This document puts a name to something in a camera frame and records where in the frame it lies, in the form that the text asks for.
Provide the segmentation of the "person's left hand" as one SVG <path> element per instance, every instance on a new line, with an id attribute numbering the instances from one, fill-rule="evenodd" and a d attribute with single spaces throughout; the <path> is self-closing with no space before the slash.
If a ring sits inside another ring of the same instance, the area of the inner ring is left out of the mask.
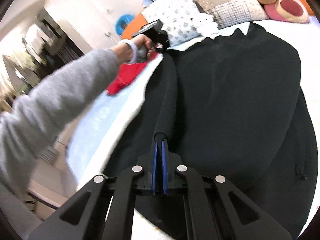
<path id="1" fill-rule="evenodd" d="M 145 61 L 151 59 L 155 53 L 155 49 L 152 46 L 152 41 L 144 34 L 132 38 L 127 42 L 119 42 L 111 48 L 118 58 L 119 64 L 128 63 L 137 59 L 137 53 L 140 48 L 146 48 Z"/>

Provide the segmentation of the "grey sleeved left forearm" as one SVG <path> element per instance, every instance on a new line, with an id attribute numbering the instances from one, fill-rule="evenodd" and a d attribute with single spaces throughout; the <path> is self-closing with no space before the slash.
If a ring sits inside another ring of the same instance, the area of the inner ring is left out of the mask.
<path id="1" fill-rule="evenodd" d="M 23 198 L 37 158 L 118 73 L 119 60 L 98 49 L 44 78 L 1 115 L 1 194 Z"/>

